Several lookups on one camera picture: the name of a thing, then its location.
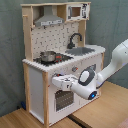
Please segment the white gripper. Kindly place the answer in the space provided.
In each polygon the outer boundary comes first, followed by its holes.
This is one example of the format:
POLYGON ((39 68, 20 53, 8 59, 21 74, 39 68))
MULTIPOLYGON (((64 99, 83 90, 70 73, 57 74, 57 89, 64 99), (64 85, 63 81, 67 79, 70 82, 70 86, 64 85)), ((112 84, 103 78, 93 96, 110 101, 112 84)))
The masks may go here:
POLYGON ((61 90, 69 90, 72 82, 73 78, 71 75, 64 75, 52 78, 52 84, 57 86, 61 90))

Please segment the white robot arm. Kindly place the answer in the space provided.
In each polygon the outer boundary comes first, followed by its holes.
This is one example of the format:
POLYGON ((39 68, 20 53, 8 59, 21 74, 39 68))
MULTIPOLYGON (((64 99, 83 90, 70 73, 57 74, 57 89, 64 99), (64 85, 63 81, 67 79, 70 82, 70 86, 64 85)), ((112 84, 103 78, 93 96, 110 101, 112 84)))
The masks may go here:
POLYGON ((120 70, 128 63, 128 39, 119 44, 112 52, 110 64, 96 73, 91 67, 84 69, 79 78, 74 75, 53 77, 52 83, 62 91, 73 91, 78 96, 92 100, 97 95, 97 90, 106 79, 120 70))

